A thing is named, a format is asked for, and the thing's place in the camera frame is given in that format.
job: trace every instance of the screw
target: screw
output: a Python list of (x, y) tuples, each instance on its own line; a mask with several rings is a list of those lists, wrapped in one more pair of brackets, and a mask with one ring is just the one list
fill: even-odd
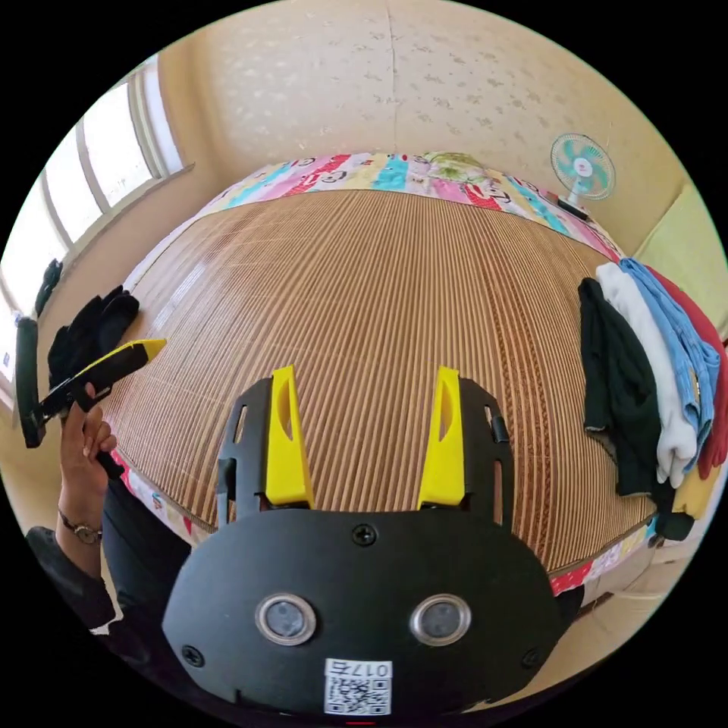
[(196, 647), (185, 645), (182, 647), (182, 659), (192, 667), (202, 667), (205, 664), (205, 658)]
[(357, 546), (371, 546), (377, 540), (377, 532), (367, 523), (356, 526), (351, 538)]
[(532, 650), (529, 650), (526, 652), (526, 654), (523, 655), (523, 659), (521, 660), (521, 664), (527, 669), (531, 670), (533, 667), (536, 667), (541, 662), (541, 655), (538, 653), (538, 650), (536, 648), (533, 648)]

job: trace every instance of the fan blade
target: fan blade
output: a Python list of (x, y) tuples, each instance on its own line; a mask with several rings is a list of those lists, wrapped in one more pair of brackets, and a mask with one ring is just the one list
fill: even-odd
[(595, 159), (602, 160), (604, 157), (602, 153), (592, 144), (587, 144), (582, 148), (582, 151), (579, 152), (580, 157), (584, 157), (584, 159), (588, 159), (590, 162), (592, 162)]
[(599, 179), (603, 190), (606, 190), (609, 187), (609, 175), (605, 171), (604, 167), (601, 165), (592, 165), (591, 173)]
[(576, 159), (576, 155), (574, 154), (574, 142), (571, 139), (567, 139), (563, 143), (563, 147), (561, 148), (564, 155), (573, 162)]
[(556, 160), (556, 166), (559, 168), (560, 171), (562, 171), (564, 174), (568, 175), (569, 177), (574, 176), (574, 165), (569, 163), (567, 164), (561, 159)]

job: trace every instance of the wristwatch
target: wristwatch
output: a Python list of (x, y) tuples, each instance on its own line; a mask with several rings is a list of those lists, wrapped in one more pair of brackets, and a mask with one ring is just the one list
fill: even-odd
[(58, 509), (58, 515), (61, 517), (63, 525), (72, 531), (74, 536), (76, 536), (81, 543), (86, 544), (87, 546), (93, 546), (101, 543), (102, 532), (100, 530), (97, 531), (96, 529), (92, 529), (91, 526), (86, 526), (83, 523), (71, 523), (71, 521), (66, 518), (65, 514), (61, 512), (60, 508)]

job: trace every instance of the fan base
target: fan base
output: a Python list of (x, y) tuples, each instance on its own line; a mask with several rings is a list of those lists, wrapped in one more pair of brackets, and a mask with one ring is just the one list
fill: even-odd
[(575, 218), (579, 218), (579, 220), (589, 220), (589, 213), (584, 210), (583, 207), (572, 205), (571, 202), (569, 202), (565, 197), (562, 197), (561, 195), (559, 195), (557, 204), (563, 210), (566, 210), (567, 212), (570, 212), (572, 215), (574, 215)]

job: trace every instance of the woven mat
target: woven mat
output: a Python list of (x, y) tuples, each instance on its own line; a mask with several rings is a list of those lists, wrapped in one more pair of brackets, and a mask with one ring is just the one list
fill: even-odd
[(293, 364), (316, 506), (414, 508), (439, 365), (500, 401), (516, 465), (514, 532), (553, 572), (654, 508), (614, 494), (582, 431), (577, 286), (604, 258), (515, 215), (351, 190), (198, 220), (141, 277), (128, 339), (166, 337), (107, 410), (124, 455), (215, 526), (218, 447), (235, 398)]

